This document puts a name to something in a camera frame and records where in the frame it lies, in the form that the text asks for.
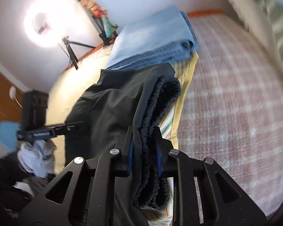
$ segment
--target black garment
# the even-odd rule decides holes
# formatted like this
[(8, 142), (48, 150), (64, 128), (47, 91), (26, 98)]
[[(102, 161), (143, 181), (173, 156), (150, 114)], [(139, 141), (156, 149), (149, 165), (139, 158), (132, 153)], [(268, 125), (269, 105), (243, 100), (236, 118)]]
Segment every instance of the black garment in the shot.
[(31, 196), (13, 185), (29, 176), (19, 167), (16, 152), (0, 159), (0, 225), (17, 225), (17, 214), (30, 202)]
[(66, 119), (90, 125), (85, 133), (65, 137), (66, 164), (77, 156), (90, 159), (110, 150), (133, 127), (132, 175), (115, 179), (114, 226), (148, 225), (140, 207), (167, 204), (167, 182), (158, 177), (149, 138), (180, 95), (174, 74), (168, 63), (102, 70), (98, 83), (86, 90)]

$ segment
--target wooden furniture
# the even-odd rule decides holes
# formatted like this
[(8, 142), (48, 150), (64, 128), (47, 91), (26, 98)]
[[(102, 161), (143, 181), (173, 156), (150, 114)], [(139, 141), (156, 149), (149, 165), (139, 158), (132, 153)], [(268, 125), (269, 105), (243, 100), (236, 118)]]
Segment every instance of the wooden furniture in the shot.
[[(21, 122), (22, 109), (9, 97), (9, 89), (12, 83), (0, 73), (0, 122), (14, 121)], [(22, 102), (23, 92), (17, 89), (16, 98), (19, 103)]]

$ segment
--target metal pin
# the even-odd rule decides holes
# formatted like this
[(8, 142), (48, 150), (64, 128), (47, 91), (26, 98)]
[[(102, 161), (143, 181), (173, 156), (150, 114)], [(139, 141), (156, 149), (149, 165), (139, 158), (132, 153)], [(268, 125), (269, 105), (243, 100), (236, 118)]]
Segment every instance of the metal pin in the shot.
[(208, 157), (208, 158), (206, 158), (206, 159), (204, 160), (204, 162), (205, 162), (206, 164), (212, 165), (212, 164), (214, 163), (214, 160), (213, 160), (212, 158)]
[(179, 150), (178, 150), (178, 149), (171, 149), (171, 150), (170, 150), (170, 153), (171, 153), (172, 155), (178, 155), (178, 154), (179, 154)]
[(117, 155), (119, 153), (119, 149), (111, 149), (110, 154), (111, 155)]
[(81, 164), (83, 161), (84, 161), (84, 158), (80, 156), (76, 157), (74, 160), (75, 164)]

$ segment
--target pink plaid fabric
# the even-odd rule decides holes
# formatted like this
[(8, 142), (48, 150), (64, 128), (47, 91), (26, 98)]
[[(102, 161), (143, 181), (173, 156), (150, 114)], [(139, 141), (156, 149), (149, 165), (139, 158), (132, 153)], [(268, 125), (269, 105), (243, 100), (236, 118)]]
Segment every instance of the pink plaid fabric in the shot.
[(191, 19), (199, 61), (178, 129), (179, 149), (214, 158), (266, 215), (283, 202), (283, 76), (224, 15)]

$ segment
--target mattress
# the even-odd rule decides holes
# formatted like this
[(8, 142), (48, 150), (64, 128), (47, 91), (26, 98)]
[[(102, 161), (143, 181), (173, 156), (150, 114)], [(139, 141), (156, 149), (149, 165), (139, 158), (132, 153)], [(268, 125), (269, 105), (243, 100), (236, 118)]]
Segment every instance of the mattress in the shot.
[[(175, 146), (190, 157), (214, 158), (270, 215), (283, 201), (283, 76), (263, 47), (227, 16), (190, 20), (200, 44), (199, 61), (176, 133), (173, 129), (168, 138), (175, 135)], [(64, 122), (85, 89), (97, 82), (110, 51), (105, 47), (85, 58), (78, 71), (60, 76), (49, 95), (47, 124)], [(91, 79), (94, 72), (97, 77)], [(59, 172), (64, 137), (54, 142)], [(172, 209), (153, 212), (150, 225), (168, 225)]]

